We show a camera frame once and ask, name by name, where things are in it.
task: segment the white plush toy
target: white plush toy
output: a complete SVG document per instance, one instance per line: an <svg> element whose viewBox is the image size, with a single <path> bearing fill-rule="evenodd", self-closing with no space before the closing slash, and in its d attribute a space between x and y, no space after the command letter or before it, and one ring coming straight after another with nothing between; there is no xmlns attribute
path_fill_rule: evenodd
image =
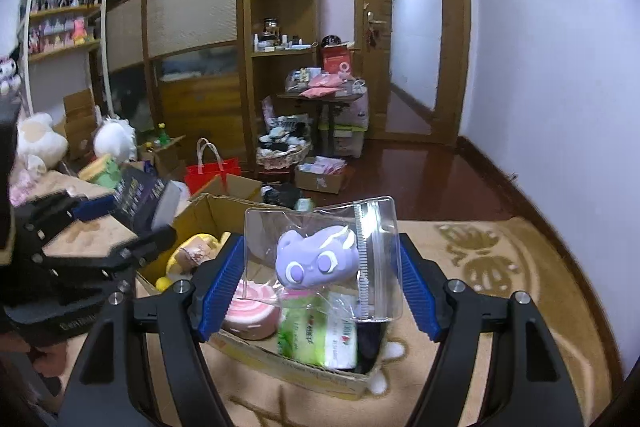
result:
<svg viewBox="0 0 640 427"><path fill-rule="evenodd" d="M18 124L18 156L27 164L29 156L40 158L47 169L57 165L66 153L68 142L53 131L53 120L45 112L38 112Z"/></svg>
<svg viewBox="0 0 640 427"><path fill-rule="evenodd" d="M95 134L94 152L98 158L110 154L119 164L135 160L136 131L129 125L129 120L105 118Z"/></svg>
<svg viewBox="0 0 640 427"><path fill-rule="evenodd" d="M0 94L6 96L10 91L18 91L22 79L15 74L17 62L20 56L19 48L12 51L8 57L0 58Z"/></svg>

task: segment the beige rug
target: beige rug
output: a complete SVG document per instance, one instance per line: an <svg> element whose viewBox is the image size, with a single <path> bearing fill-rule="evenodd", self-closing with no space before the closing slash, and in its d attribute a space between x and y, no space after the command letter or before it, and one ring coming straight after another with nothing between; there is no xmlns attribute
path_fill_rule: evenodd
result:
<svg viewBox="0 0 640 427"><path fill-rule="evenodd" d="M47 174L39 193L74 184L77 193L97 196L103 189L54 172ZM449 278L464 280L476 291L509 296L518 289L534 299L550 328L576 387L585 423L610 401L609 371L593 319L577 283L556 251L530 223L514 218L497 223L400 222L428 259L437 261ZM68 230L49 245L47 253L105 255L114 243L130 237L113 218L104 218L97 230L84 225ZM144 292L138 285L138 291ZM345 401L313 393L267 377L236 362L208 344L202 345L213 380L238 427L400 427L416 403L436 353L437 345L420 333L408 307L390 327L385 362L366 395ZM70 341L70 365L84 341ZM162 420L178 426L169 393L159 341L148 335L152 376ZM460 425L478 418L491 350L491 336L483 335L476 369Z"/></svg>

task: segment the purple toy head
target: purple toy head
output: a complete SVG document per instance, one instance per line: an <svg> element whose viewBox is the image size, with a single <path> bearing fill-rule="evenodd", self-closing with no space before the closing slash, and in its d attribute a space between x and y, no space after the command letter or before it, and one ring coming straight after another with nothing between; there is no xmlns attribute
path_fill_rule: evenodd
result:
<svg viewBox="0 0 640 427"><path fill-rule="evenodd" d="M358 271L356 235L349 227L327 227L302 237L295 230L280 236L276 274L290 290L348 280Z"/></svg>

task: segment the green bottle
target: green bottle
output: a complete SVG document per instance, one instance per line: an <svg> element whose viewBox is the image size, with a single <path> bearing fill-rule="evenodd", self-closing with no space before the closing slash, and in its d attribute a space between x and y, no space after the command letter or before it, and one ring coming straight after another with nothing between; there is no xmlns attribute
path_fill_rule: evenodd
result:
<svg viewBox="0 0 640 427"><path fill-rule="evenodd" d="M169 142L171 142L171 138L169 138L169 135L164 130L164 123L159 123L158 129L160 130L160 133L158 134L160 145L169 145Z"/></svg>

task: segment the green package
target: green package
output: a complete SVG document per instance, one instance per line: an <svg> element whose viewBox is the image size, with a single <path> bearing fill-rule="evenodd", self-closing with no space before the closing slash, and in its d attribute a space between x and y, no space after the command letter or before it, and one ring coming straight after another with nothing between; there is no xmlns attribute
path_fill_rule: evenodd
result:
<svg viewBox="0 0 640 427"><path fill-rule="evenodd" d="M325 298L311 295L289 301L290 307L282 309L278 352L284 357L329 369L355 367L355 324L331 312L332 303L349 299L351 296L329 292Z"/></svg>

